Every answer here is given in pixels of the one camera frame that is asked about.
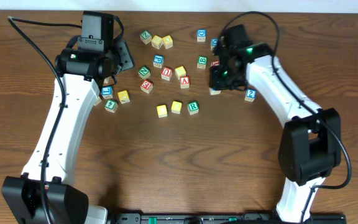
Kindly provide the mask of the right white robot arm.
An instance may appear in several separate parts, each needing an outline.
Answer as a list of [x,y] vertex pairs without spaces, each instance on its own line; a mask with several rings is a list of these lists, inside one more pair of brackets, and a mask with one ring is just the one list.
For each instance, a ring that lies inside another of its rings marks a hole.
[[282,125],[278,161],[286,179],[275,208],[278,219],[285,223],[312,221],[310,207],[315,194],[325,188],[325,178],[341,163],[344,146],[338,112],[333,108],[324,110],[309,99],[266,43],[218,42],[214,54],[219,65],[210,69],[210,88],[253,86]]

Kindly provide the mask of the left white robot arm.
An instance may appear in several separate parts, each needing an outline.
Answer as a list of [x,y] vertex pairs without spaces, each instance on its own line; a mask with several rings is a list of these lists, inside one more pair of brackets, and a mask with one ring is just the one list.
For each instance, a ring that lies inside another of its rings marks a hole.
[[2,196],[18,223],[110,223],[107,208],[91,205],[74,187],[77,153],[104,79],[134,67],[125,41],[80,38],[56,57],[53,100],[42,134],[20,177],[6,177]]

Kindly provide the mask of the green R block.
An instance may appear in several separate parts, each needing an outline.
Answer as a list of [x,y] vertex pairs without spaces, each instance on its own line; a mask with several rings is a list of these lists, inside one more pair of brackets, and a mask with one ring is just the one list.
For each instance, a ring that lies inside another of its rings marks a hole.
[[197,101],[189,102],[187,108],[188,108],[188,112],[189,112],[190,115],[196,114],[200,110]]

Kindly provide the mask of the yellow O block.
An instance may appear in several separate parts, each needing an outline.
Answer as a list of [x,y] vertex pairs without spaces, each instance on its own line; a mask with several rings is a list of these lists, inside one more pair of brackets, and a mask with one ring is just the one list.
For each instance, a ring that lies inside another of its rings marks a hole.
[[173,101],[171,106],[171,112],[175,114],[180,114],[182,108],[182,102]]

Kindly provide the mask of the yellow C block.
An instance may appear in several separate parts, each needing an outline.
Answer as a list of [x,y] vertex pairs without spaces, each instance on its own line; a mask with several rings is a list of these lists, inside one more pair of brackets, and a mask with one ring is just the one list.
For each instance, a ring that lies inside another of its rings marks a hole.
[[158,105],[157,106],[157,114],[159,118],[166,117],[168,114],[167,106],[166,105]]

